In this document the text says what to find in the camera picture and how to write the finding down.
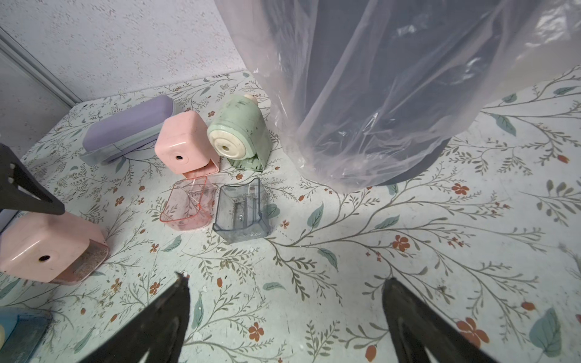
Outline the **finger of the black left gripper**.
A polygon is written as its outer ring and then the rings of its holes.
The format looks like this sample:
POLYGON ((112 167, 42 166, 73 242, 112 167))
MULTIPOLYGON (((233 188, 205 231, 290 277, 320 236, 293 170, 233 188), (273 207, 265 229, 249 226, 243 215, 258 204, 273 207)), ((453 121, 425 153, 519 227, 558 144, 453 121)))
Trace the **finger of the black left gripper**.
POLYGON ((58 216, 65 213, 64 204, 47 191, 4 144, 1 144, 1 209, 58 216))

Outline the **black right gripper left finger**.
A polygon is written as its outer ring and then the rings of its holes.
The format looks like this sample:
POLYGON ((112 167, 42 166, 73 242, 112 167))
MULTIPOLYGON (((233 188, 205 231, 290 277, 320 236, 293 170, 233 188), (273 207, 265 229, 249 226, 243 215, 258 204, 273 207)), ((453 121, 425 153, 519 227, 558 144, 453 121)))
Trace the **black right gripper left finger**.
POLYGON ((83 362, 177 362, 189 324, 189 280, 176 282, 83 362))

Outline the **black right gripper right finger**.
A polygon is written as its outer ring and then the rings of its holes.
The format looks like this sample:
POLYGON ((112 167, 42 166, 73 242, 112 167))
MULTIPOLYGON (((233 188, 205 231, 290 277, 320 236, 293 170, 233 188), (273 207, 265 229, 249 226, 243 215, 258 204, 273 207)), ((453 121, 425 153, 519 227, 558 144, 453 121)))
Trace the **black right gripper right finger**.
POLYGON ((382 307, 399 362, 494 362, 395 278, 382 287, 382 307))

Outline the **pink pencil sharpener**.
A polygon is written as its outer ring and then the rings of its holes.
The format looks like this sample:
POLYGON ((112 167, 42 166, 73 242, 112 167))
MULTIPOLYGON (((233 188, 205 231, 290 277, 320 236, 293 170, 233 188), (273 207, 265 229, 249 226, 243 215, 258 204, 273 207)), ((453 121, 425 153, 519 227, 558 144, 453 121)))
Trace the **pink pencil sharpener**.
POLYGON ((207 136, 207 125, 193 110, 167 118, 154 147, 166 167, 187 179, 220 171, 220 157, 207 136))
POLYGON ((24 280, 74 285, 107 259, 110 249, 100 228, 65 213, 27 213, 1 237, 1 272, 24 280))

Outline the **pink sharpener shavings tray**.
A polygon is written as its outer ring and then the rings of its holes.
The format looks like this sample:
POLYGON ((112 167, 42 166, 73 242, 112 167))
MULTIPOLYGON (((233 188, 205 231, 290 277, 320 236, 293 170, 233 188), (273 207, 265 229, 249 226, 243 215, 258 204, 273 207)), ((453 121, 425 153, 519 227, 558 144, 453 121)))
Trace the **pink sharpener shavings tray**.
POLYGON ((177 181, 159 220, 177 231, 204 228, 213 222, 217 191, 207 177, 177 181))

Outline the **blue pencil sharpener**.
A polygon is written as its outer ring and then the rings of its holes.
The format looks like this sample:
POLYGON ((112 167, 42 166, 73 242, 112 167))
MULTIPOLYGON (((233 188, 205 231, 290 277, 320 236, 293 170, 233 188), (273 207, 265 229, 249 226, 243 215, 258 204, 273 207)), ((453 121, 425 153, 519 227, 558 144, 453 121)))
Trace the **blue pencil sharpener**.
POLYGON ((1 308, 1 362, 28 362, 52 322, 51 313, 1 308))

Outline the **clear sharpener shavings tray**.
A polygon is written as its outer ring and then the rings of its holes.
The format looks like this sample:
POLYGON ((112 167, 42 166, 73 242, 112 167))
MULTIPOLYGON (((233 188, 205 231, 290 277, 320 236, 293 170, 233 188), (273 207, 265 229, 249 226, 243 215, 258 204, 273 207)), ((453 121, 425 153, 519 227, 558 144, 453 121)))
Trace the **clear sharpener shavings tray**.
POLYGON ((219 189, 213 231, 228 244, 267 237, 272 231, 267 207, 260 178, 243 185, 224 185, 219 189))

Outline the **green pencil sharpener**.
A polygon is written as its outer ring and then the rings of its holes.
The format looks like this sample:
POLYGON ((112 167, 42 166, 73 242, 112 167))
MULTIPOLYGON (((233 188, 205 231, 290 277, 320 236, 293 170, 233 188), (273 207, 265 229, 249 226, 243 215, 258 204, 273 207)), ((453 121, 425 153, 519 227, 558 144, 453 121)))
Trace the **green pencil sharpener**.
POLYGON ((233 95, 210 124, 207 136, 214 150, 240 170, 262 172, 272 140, 258 101, 252 95, 233 95))

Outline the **purple pencil case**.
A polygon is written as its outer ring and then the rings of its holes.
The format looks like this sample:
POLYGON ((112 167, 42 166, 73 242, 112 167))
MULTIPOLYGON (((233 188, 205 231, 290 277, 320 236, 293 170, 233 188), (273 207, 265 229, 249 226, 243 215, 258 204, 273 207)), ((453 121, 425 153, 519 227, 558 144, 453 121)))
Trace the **purple pencil case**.
POLYGON ((80 159, 89 166, 107 164, 154 140, 163 122, 181 107, 159 95, 91 125, 83 139, 80 159))

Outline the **grey trash bin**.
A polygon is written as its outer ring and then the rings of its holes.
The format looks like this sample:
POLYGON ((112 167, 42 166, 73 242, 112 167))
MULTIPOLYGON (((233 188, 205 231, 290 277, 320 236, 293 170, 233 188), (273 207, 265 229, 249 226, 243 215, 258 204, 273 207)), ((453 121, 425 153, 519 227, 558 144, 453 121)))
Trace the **grey trash bin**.
POLYGON ((443 150, 448 145, 449 141, 450 141, 450 139, 444 140, 430 154, 425 156, 421 162, 419 162, 418 164, 413 166, 413 168, 407 170, 406 172, 404 172, 396 177, 391 178, 388 181, 385 181, 381 184, 378 184, 378 186, 395 185, 395 184, 398 184, 400 182, 405 182, 405 181, 408 181, 412 178, 419 176, 420 174, 425 172, 430 166, 432 166, 437 161, 437 159, 440 157, 440 154, 442 154, 443 150))

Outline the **clear plastic bin liner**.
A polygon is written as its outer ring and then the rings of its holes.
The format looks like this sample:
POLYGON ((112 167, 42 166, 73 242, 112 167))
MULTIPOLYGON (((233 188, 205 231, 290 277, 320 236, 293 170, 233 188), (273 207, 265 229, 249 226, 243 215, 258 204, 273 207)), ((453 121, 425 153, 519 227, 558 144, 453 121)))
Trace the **clear plastic bin liner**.
POLYGON ((483 106, 580 61, 578 1, 219 1, 284 152, 347 193, 413 168, 483 106))

